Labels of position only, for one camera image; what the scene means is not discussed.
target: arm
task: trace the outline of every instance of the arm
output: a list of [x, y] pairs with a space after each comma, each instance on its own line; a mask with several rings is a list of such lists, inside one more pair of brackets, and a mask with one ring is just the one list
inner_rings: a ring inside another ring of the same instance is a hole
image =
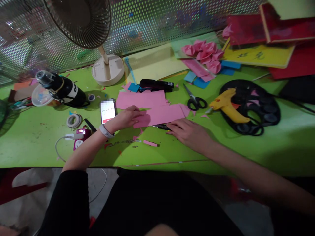
[[172, 130], [168, 134], [235, 174], [254, 194], [287, 208], [315, 215], [313, 195], [213, 141], [202, 126], [187, 119], [175, 120], [167, 126]]
[[[128, 128], [139, 122], [135, 118], [141, 116], [139, 108], [136, 106], [128, 107], [116, 117], [104, 124], [106, 130], [115, 133], [118, 130]], [[62, 172], [66, 170], [85, 170], [90, 166], [98, 151], [104, 146], [107, 138], [100, 130], [96, 131], [91, 137], [85, 140], [66, 161]]]

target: electric fan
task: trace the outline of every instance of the electric fan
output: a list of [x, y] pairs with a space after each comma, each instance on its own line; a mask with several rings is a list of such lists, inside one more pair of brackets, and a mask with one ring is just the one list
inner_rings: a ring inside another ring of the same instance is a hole
[[109, 0], [43, 0], [52, 20], [76, 45], [98, 48], [101, 58], [93, 65], [92, 76], [103, 86], [117, 83], [124, 75], [122, 59], [107, 55], [103, 43], [111, 27]]

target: white wristband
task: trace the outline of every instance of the white wristband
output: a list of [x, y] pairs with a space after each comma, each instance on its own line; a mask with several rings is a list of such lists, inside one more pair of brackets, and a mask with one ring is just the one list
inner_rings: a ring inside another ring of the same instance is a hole
[[108, 138], [108, 139], [111, 139], [111, 138], [115, 137], [115, 134], [114, 134], [114, 135], [110, 134], [110, 133], [107, 131], [107, 129], [105, 129], [104, 125], [100, 125], [99, 130], [100, 130], [100, 131], [102, 132], [102, 134], [104, 134], [105, 137]]

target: yellow book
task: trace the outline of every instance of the yellow book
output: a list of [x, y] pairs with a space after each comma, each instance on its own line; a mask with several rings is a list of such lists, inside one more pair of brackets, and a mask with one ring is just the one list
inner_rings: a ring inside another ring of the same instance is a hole
[[224, 45], [222, 60], [239, 62], [246, 65], [286, 68], [294, 51], [295, 45], [279, 47], [257, 44], [248, 48], [233, 50], [228, 40]]

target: perforated metal sheet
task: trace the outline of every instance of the perforated metal sheet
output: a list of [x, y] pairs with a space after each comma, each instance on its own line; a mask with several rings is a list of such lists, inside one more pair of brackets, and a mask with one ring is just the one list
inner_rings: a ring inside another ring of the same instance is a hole
[[[108, 54], [125, 55], [225, 26], [226, 15], [258, 12], [264, 0], [112, 0]], [[0, 0], [0, 86], [94, 63], [54, 25], [41, 0]]]

